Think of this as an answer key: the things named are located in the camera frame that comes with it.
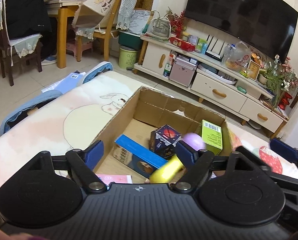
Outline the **pink storage case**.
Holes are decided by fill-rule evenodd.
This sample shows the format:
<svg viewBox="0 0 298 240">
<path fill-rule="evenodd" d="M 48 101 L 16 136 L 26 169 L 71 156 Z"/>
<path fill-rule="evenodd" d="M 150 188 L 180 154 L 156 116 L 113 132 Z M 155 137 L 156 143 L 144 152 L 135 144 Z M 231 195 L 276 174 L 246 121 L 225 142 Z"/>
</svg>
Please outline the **pink storage case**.
<svg viewBox="0 0 298 240">
<path fill-rule="evenodd" d="M 171 68 L 169 79 L 185 87 L 189 87 L 197 66 L 189 61 L 176 57 Z"/>
</svg>

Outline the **green waste bin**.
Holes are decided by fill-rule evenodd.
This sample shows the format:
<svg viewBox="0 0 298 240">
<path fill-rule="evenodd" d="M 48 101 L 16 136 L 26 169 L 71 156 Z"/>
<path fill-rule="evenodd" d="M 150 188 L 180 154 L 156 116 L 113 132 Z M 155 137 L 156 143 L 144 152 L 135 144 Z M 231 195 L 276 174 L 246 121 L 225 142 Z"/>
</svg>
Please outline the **green waste bin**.
<svg viewBox="0 0 298 240">
<path fill-rule="evenodd" d="M 122 69 L 133 68 L 138 60 L 138 50 L 127 46 L 119 47 L 119 67 Z"/>
</svg>

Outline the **yellow purple toy microphone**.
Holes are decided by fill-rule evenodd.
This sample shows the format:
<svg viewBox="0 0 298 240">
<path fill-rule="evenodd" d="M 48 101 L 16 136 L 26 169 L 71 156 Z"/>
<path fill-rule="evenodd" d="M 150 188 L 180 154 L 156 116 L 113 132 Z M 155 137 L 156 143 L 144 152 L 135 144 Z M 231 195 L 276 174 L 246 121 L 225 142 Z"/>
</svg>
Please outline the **yellow purple toy microphone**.
<svg viewBox="0 0 298 240">
<path fill-rule="evenodd" d="M 169 183 L 180 170 L 193 167 L 204 151 L 206 151 L 206 144 L 200 135 L 185 134 L 177 142 L 175 154 L 165 165 L 152 173 L 149 182 L 151 184 Z"/>
</svg>

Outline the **blue long box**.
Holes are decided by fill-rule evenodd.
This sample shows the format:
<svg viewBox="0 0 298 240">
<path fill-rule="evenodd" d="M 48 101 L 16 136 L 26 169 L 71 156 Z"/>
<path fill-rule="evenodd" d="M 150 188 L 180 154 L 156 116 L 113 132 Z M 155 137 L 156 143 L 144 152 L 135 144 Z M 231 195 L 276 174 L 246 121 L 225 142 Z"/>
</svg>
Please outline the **blue long box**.
<svg viewBox="0 0 298 240">
<path fill-rule="evenodd" d="M 113 157 L 145 178 L 167 163 L 167 160 L 124 134 L 115 140 Z"/>
</svg>

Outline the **potted flower plant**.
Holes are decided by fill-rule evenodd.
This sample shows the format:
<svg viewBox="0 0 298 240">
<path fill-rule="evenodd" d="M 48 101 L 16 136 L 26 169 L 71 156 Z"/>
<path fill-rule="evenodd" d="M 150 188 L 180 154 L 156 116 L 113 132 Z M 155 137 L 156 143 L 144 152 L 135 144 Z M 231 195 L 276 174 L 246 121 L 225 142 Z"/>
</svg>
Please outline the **potted flower plant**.
<svg viewBox="0 0 298 240">
<path fill-rule="evenodd" d="M 282 63 L 280 56 L 276 55 L 274 61 L 269 61 L 267 66 L 260 70 L 260 74 L 266 78 L 265 86 L 273 93 L 272 107 L 276 108 L 286 92 L 298 94 L 298 75 L 290 65 L 291 58 L 286 57 Z"/>
</svg>

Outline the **red berry bouquet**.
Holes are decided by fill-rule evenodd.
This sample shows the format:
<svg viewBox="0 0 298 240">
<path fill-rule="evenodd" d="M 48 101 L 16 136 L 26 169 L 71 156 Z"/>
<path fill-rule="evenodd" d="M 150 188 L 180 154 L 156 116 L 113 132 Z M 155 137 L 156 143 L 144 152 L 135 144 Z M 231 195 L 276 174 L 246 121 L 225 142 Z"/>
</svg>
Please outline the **red berry bouquet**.
<svg viewBox="0 0 298 240">
<path fill-rule="evenodd" d="M 186 31 L 187 19 L 185 17 L 185 10 L 179 15 L 174 13 L 170 7 L 166 14 L 171 25 L 171 32 L 176 34 L 177 38 L 182 38 L 183 32 Z"/>
</svg>

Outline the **green white box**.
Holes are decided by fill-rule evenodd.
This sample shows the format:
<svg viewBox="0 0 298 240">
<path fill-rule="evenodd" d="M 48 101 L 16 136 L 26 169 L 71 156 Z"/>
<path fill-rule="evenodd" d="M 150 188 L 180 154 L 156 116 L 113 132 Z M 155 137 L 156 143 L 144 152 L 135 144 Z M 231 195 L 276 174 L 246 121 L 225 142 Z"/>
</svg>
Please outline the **green white box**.
<svg viewBox="0 0 298 240">
<path fill-rule="evenodd" d="M 206 149 L 214 155 L 220 154 L 223 149 L 222 128 L 206 120 L 202 120 L 202 140 Z"/>
</svg>

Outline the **pink barcode box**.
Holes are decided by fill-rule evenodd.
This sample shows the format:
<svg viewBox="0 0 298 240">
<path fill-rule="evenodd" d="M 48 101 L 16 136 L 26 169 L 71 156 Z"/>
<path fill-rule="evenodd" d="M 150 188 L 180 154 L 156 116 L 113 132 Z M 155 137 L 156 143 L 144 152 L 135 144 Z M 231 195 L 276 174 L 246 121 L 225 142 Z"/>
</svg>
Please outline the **pink barcode box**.
<svg viewBox="0 0 298 240">
<path fill-rule="evenodd" d="M 102 182 L 104 182 L 107 186 L 110 183 L 117 184 L 132 184 L 132 176 L 131 175 L 110 175 L 110 174 L 96 174 Z"/>
</svg>

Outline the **paper tote bag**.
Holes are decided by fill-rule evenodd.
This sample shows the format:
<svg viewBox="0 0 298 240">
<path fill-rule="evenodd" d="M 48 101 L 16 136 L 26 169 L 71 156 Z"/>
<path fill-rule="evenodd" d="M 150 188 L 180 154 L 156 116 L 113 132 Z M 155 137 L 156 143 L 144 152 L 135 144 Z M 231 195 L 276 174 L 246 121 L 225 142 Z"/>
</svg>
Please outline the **paper tote bag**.
<svg viewBox="0 0 298 240">
<path fill-rule="evenodd" d="M 84 0 L 75 12 L 72 22 L 78 28 L 105 28 L 115 0 Z"/>
</svg>

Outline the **wooden dining table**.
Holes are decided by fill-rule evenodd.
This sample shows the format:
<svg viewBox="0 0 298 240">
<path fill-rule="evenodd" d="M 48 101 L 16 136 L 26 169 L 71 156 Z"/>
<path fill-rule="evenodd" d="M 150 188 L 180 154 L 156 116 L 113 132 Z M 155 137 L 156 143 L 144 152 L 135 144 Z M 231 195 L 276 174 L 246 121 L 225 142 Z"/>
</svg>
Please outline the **wooden dining table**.
<svg viewBox="0 0 298 240">
<path fill-rule="evenodd" d="M 58 21 L 57 28 L 57 66 L 66 68 L 66 42 L 68 18 L 74 17 L 81 4 L 80 0 L 46 0 L 49 17 Z"/>
</svg>

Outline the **glass teapot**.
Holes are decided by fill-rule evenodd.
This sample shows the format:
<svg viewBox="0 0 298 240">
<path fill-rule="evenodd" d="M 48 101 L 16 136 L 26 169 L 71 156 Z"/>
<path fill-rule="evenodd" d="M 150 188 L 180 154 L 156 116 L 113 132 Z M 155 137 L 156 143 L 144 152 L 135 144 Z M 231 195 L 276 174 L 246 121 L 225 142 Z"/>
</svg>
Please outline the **glass teapot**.
<svg viewBox="0 0 298 240">
<path fill-rule="evenodd" d="M 162 17 L 158 14 L 158 17 L 152 18 L 149 21 L 145 34 L 159 40 L 168 40 L 171 35 L 171 23 L 169 18 L 167 16 Z"/>
</svg>

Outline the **black television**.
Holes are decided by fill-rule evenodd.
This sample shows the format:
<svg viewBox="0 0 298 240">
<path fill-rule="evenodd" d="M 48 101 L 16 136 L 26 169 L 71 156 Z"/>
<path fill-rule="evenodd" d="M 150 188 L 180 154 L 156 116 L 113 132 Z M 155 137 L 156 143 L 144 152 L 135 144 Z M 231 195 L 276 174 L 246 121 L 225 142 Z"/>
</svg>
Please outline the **black television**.
<svg viewBox="0 0 298 240">
<path fill-rule="evenodd" d="M 188 0 L 185 17 L 246 42 L 284 61 L 295 34 L 298 12 L 283 0 Z"/>
</svg>

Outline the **cream tv cabinet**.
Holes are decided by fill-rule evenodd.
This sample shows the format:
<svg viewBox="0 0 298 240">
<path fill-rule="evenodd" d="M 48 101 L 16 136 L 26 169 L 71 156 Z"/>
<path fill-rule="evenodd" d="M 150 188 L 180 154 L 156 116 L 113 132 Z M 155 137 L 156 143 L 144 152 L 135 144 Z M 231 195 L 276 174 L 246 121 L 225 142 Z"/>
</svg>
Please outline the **cream tv cabinet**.
<svg viewBox="0 0 298 240">
<path fill-rule="evenodd" d="M 144 72 L 195 94 L 200 102 L 206 100 L 221 107 L 241 118 L 243 124 L 254 121 L 271 132 L 270 138 L 276 137 L 287 124 L 288 116 L 269 105 L 273 96 L 259 82 L 224 67 L 204 54 L 181 50 L 169 41 L 145 35 L 140 38 L 143 44 L 133 72 Z M 176 57 L 197 66 L 189 87 L 169 79 Z"/>
</svg>

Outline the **dark folding cube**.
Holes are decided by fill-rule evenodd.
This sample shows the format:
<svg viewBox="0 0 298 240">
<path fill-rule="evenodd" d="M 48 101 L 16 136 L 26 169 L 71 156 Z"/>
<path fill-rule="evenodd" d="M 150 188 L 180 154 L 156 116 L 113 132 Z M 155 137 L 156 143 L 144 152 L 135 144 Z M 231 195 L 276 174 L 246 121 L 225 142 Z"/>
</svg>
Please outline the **dark folding cube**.
<svg viewBox="0 0 298 240">
<path fill-rule="evenodd" d="M 171 126 L 164 125 L 151 132 L 149 150 L 165 160 L 169 160 L 175 154 L 175 147 L 181 136 Z"/>
</svg>

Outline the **wooden chair with cloth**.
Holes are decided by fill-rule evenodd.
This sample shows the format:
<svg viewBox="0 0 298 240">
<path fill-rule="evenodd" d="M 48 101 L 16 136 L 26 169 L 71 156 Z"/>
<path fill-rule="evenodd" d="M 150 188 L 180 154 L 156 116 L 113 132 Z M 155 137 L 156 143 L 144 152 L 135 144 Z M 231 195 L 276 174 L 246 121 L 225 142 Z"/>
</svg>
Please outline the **wooden chair with cloth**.
<svg viewBox="0 0 298 240">
<path fill-rule="evenodd" d="M 115 26 L 118 20 L 118 10 L 120 8 L 120 4 L 121 4 L 121 0 L 115 0 L 112 12 L 110 13 L 109 21 L 105 28 L 100 28 L 100 27 L 83 28 L 83 29 L 91 30 L 91 33 L 89 34 L 91 38 L 99 38 L 103 40 L 103 55 L 104 55 L 105 61 L 109 60 L 110 39 L 113 37 L 117 37 L 119 35 L 119 31 L 116 30 Z"/>
</svg>

